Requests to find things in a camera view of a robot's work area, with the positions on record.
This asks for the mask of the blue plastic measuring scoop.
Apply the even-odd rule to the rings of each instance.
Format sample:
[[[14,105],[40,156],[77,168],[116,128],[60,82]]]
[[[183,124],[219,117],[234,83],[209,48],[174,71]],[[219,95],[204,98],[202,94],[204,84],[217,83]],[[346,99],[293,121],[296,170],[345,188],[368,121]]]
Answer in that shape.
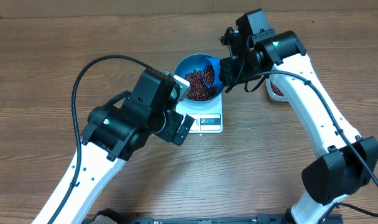
[[[208,87],[221,86],[223,83],[219,78],[221,73],[220,58],[206,57],[201,63],[201,77]]]

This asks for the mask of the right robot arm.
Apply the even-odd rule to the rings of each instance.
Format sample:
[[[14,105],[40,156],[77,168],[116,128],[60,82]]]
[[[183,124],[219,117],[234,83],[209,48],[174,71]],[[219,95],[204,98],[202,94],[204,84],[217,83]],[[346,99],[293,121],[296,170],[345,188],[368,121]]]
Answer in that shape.
[[[262,9],[245,13],[220,38],[230,51],[220,61],[219,80],[227,91],[251,81],[272,82],[284,95],[310,138],[316,157],[302,171],[305,193],[276,223],[337,223],[331,212],[370,182],[378,141],[364,138],[344,118],[319,81],[296,33],[275,33]]]

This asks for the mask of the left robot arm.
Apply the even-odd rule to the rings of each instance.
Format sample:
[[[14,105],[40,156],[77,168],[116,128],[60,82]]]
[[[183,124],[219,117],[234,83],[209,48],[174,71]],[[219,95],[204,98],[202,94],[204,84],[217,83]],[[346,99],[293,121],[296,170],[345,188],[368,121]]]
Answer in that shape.
[[[182,145],[194,119],[177,113],[175,107],[189,91],[184,78],[147,68],[133,91],[93,109],[81,133],[81,149],[34,223],[81,223],[104,187],[149,136]]]

